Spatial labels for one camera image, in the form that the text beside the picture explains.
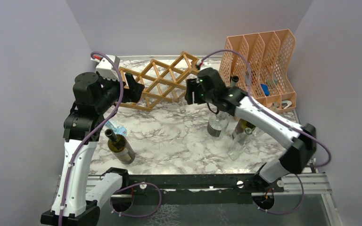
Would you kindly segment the square clear glass bottle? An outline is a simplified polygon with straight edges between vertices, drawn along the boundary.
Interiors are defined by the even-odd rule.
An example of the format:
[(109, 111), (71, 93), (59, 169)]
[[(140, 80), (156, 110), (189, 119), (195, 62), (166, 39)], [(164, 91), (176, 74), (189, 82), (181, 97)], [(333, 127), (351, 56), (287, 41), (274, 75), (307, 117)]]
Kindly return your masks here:
[(179, 96), (178, 99), (176, 99), (176, 104), (179, 107), (179, 112), (180, 113), (185, 113), (186, 112), (186, 100), (185, 100), (185, 95), (181, 95)]

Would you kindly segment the wooden lattice wine rack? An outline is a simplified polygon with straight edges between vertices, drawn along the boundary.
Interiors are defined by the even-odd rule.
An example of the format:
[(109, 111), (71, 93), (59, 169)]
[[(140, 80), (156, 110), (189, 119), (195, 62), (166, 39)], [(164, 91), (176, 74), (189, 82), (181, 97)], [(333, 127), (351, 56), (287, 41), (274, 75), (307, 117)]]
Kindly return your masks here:
[(183, 51), (171, 64), (151, 59), (140, 72), (120, 67), (123, 78), (130, 73), (137, 83), (144, 85), (141, 97), (136, 103), (122, 103), (121, 107), (150, 112), (161, 102), (179, 101), (186, 95), (184, 81), (190, 75), (197, 75), (199, 71), (196, 68), (197, 62), (196, 56)]

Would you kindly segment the slim clear glass bottle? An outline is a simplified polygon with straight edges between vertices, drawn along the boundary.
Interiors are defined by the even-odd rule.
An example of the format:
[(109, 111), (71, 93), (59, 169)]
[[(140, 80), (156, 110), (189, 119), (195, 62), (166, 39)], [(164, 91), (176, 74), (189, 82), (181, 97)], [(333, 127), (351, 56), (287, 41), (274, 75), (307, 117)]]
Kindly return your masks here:
[(235, 136), (227, 152), (228, 156), (232, 160), (239, 158), (240, 155), (246, 150), (248, 143), (253, 137), (253, 131), (254, 130), (251, 128), (246, 128), (243, 132)]

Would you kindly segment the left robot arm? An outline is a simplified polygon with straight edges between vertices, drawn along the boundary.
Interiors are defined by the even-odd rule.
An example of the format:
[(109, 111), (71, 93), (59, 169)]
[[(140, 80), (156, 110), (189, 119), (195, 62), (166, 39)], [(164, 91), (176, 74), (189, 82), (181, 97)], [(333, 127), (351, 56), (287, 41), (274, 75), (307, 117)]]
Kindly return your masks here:
[(143, 90), (131, 73), (126, 73), (124, 80), (105, 79), (94, 72), (76, 76), (75, 101), (64, 121), (65, 158), (58, 193), (51, 209), (42, 213), (42, 224), (95, 226), (111, 193), (129, 189), (129, 180), (116, 173), (104, 176), (90, 191), (87, 181), (100, 132), (107, 122), (104, 113), (117, 101), (139, 101)]

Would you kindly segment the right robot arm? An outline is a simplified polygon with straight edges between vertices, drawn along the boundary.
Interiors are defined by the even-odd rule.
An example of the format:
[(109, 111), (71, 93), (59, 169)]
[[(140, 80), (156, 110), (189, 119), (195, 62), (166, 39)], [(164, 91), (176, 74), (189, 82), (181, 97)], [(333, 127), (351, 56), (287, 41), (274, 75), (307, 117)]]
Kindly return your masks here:
[(226, 87), (216, 69), (203, 69), (195, 79), (187, 79), (186, 92), (185, 99), (189, 105), (213, 104), (221, 112), (252, 123), (286, 149), (281, 157), (265, 163), (249, 181), (249, 186), (260, 192), (266, 191), (274, 181), (285, 175), (300, 174), (317, 149), (313, 125), (289, 122), (242, 89)]

